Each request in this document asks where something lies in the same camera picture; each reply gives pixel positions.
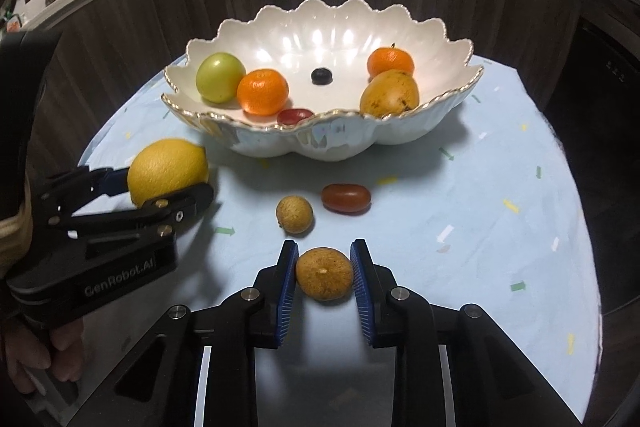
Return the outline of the left hand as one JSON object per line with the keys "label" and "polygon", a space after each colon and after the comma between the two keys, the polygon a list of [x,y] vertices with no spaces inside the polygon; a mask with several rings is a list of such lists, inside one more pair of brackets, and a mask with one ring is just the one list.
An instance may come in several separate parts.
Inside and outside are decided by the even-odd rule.
{"label": "left hand", "polygon": [[6,331],[6,356],[9,377],[18,392],[32,393],[36,386],[26,369],[50,369],[58,381],[79,381],[84,369],[84,320],[79,319],[55,329],[50,343],[55,350],[50,355],[48,348],[23,325],[11,325]]}

